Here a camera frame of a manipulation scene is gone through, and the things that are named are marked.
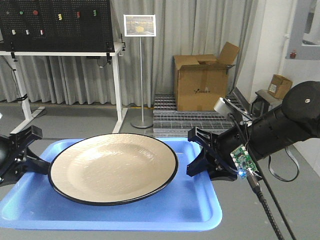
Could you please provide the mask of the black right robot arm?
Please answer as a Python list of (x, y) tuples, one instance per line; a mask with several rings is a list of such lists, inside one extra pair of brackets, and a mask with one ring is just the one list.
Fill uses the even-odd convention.
[(235, 181), (236, 166), (231, 152), (240, 145), (249, 148), (257, 161), (299, 141), (320, 136), (320, 83), (305, 81), (285, 95), (281, 105), (256, 118), (251, 126), (233, 126), (221, 134), (193, 127), (188, 141), (202, 146), (187, 166), (193, 177), (203, 171), (211, 180)]

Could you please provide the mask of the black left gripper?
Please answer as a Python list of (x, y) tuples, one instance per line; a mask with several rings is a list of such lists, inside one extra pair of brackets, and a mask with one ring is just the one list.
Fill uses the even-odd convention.
[(42, 129), (35, 125), (9, 137), (0, 136), (1, 187), (17, 183), (26, 172), (48, 175), (51, 163), (37, 156), (28, 147), (42, 138)]

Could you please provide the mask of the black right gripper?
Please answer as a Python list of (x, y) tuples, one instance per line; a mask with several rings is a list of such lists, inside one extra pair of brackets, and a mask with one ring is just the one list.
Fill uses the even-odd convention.
[(193, 177), (207, 170), (212, 181), (235, 181), (237, 177), (235, 164), (230, 153), (240, 145), (244, 145), (248, 138), (242, 126), (233, 126), (231, 129), (215, 134), (193, 127), (187, 132), (189, 142), (195, 142), (206, 148), (187, 165), (186, 174)]

